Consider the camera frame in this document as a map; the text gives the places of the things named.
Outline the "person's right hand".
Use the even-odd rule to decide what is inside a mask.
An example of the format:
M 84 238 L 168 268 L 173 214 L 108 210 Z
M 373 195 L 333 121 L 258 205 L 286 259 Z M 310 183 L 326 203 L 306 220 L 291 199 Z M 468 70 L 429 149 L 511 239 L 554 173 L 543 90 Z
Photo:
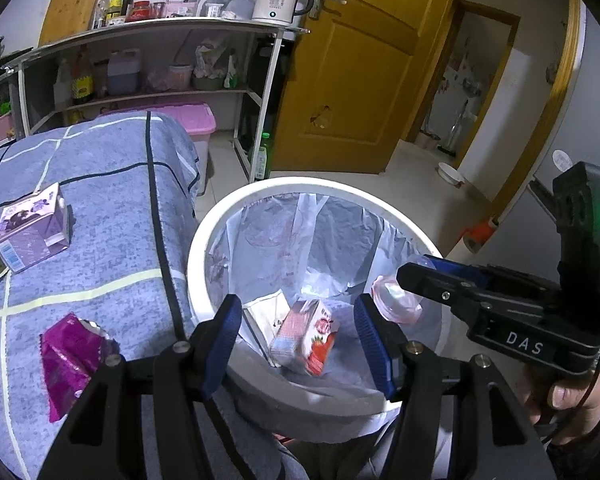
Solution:
M 562 380 L 547 388 L 538 385 L 544 379 L 543 372 L 528 365 L 522 369 L 517 384 L 518 398 L 533 425 L 540 420 L 544 406 L 572 416 L 570 422 L 554 437 L 553 444 L 566 445 L 580 440 L 592 434 L 600 423 L 600 376 L 588 398 L 583 401 L 591 378 Z

